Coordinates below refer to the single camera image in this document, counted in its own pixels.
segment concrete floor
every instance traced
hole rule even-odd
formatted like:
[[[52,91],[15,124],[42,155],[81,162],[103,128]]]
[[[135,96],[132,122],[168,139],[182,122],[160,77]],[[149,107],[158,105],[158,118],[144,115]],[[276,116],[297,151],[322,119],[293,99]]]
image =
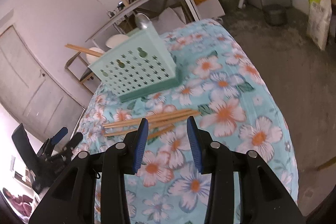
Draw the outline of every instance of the concrete floor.
[[[298,205],[310,213],[336,183],[336,164],[312,168],[336,156],[336,45],[325,52],[305,36],[307,16],[289,9],[288,24],[271,27],[261,10],[247,7],[223,17],[288,124],[299,170]]]

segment desk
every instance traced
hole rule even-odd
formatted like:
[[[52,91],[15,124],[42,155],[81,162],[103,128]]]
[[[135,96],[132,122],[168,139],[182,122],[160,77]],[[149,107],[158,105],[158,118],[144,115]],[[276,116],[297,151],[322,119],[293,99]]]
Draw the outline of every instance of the desk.
[[[138,8],[142,4],[146,3],[147,1],[149,1],[149,0],[136,0],[136,1],[132,2],[128,7],[125,7],[123,10],[119,11],[116,15],[114,15],[112,18],[110,18],[110,20],[103,27],[101,27],[99,30],[97,30],[85,42],[92,41],[96,45],[95,38],[99,37],[110,26],[115,24],[118,20],[120,20],[125,15],[127,15],[128,13],[133,11],[134,9]],[[187,4],[192,16],[194,17],[194,20],[199,21],[201,19],[201,17],[200,17],[199,12],[196,8],[196,4],[195,4],[194,0],[185,0],[185,2]]]

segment metal bolt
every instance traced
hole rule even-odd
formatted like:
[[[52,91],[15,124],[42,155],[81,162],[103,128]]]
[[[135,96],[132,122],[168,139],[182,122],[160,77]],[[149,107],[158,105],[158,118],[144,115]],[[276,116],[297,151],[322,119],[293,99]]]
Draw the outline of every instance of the metal bolt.
[[[256,158],[258,156],[258,153],[254,150],[250,150],[248,153],[247,153],[251,158]]]
[[[88,152],[86,152],[86,151],[81,151],[81,152],[79,152],[78,157],[79,157],[80,159],[84,159],[84,158],[86,158],[87,155],[88,155]]]
[[[115,145],[115,148],[117,148],[117,149],[124,149],[125,146],[126,146],[126,145],[125,145],[123,142],[120,142],[120,143],[117,143],[117,144]]]
[[[210,146],[212,148],[219,148],[221,146],[221,144],[219,142],[212,142],[212,143],[210,143]]]

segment white door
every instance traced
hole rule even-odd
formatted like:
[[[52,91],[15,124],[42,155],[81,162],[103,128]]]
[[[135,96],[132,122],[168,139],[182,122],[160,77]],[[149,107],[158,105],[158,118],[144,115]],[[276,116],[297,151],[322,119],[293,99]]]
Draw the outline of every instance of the white door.
[[[58,149],[70,139],[83,112],[41,68],[13,27],[0,36],[0,102],[42,142],[67,127]]]

